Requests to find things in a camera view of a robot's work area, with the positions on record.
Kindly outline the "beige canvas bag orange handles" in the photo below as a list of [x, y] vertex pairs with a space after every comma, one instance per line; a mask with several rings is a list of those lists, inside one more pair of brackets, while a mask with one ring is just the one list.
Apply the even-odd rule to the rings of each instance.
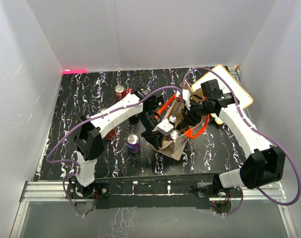
[[202, 105], [206, 101], [206, 98], [203, 96], [203, 93], [199, 91], [193, 92], [191, 86], [188, 82], [185, 82], [184, 89], [189, 90], [190, 102], [191, 102], [191, 111], [195, 111], [202, 116], [201, 121], [196, 126], [188, 126], [186, 128], [180, 128], [179, 122], [182, 119], [181, 110], [185, 107], [185, 104], [178, 108], [178, 111], [175, 115], [176, 121], [174, 122], [175, 129], [179, 130], [182, 135], [176, 140], [169, 140], [168, 136], [165, 136], [163, 139], [162, 147], [159, 150], [156, 150], [152, 145], [148, 143], [148, 146], [151, 150], [158, 152], [162, 155], [165, 155], [171, 159], [179, 161], [181, 155], [186, 147], [186, 144], [189, 139], [195, 139], [199, 137], [206, 129], [207, 123], [209, 122], [209, 114], [202, 110]]

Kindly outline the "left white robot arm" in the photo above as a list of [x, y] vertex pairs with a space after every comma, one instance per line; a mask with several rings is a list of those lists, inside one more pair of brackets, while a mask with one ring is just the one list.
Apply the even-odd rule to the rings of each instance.
[[75, 132], [77, 146], [77, 175], [69, 178], [69, 185], [77, 195], [88, 198], [94, 193], [95, 164], [104, 151], [103, 139], [115, 127], [129, 118], [136, 117], [145, 131], [142, 137], [155, 149], [162, 146], [164, 135], [156, 126], [161, 122], [157, 109], [164, 103], [163, 96], [148, 96], [150, 91], [136, 88], [127, 96], [91, 122], [81, 125]]

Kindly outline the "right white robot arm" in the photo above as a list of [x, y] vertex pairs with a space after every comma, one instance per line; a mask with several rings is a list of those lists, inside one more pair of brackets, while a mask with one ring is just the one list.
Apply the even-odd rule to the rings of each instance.
[[230, 89], [225, 93], [217, 79], [201, 84], [198, 101], [192, 99], [193, 90], [186, 81], [182, 84], [183, 123], [197, 125], [202, 116], [215, 114], [234, 134], [241, 145], [246, 161], [241, 168], [216, 174], [212, 180], [212, 190], [220, 197], [230, 192], [232, 187], [258, 188], [280, 181], [285, 164], [285, 153], [269, 139], [257, 132], [240, 107], [239, 99]]

